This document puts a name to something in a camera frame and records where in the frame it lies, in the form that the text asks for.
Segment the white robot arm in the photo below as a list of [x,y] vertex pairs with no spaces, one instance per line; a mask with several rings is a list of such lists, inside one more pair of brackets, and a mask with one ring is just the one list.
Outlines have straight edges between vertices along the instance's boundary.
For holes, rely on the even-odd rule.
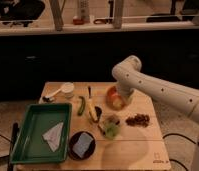
[[[146,95],[186,114],[199,124],[199,90],[152,77],[140,72],[141,60],[130,55],[112,68],[118,94],[125,100],[139,90]],[[191,164],[191,171],[199,171],[199,134]]]

